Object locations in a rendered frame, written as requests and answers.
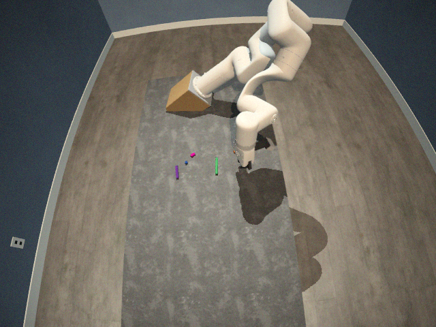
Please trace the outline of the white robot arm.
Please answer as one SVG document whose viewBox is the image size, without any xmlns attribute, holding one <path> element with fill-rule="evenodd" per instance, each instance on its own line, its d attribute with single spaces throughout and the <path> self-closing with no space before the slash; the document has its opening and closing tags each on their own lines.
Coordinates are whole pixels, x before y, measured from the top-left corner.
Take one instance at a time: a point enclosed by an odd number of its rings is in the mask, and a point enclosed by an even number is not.
<svg viewBox="0 0 436 327">
<path fill-rule="evenodd" d="M 256 140 L 260 130 L 275 122 L 278 110 L 253 93 L 264 82 L 292 81 L 311 47 L 307 33 L 313 23 L 290 0 L 272 0 L 267 17 L 268 21 L 249 39 L 249 48 L 235 48 L 202 77 L 193 79 L 194 89 L 203 98 L 209 98 L 211 92 L 235 76 L 245 84 L 237 101 L 241 113 L 235 127 L 235 144 L 243 151 L 276 148 L 270 138 Z M 272 47 L 275 43 L 280 46 L 277 55 Z"/>
</svg>

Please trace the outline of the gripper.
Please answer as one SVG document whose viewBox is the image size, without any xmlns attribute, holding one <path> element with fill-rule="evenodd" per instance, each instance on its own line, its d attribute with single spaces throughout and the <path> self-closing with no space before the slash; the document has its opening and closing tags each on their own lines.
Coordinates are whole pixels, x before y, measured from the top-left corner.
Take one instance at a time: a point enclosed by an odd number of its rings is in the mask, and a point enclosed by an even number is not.
<svg viewBox="0 0 436 327">
<path fill-rule="evenodd" d="M 255 147 L 253 147 L 249 151 L 243 151 L 240 150 L 236 144 L 234 139 L 234 152 L 236 153 L 236 156 L 238 158 L 238 163 L 241 164 L 241 169 L 248 168 L 249 170 L 252 169 L 251 164 L 253 164 L 255 159 Z"/>
</svg>

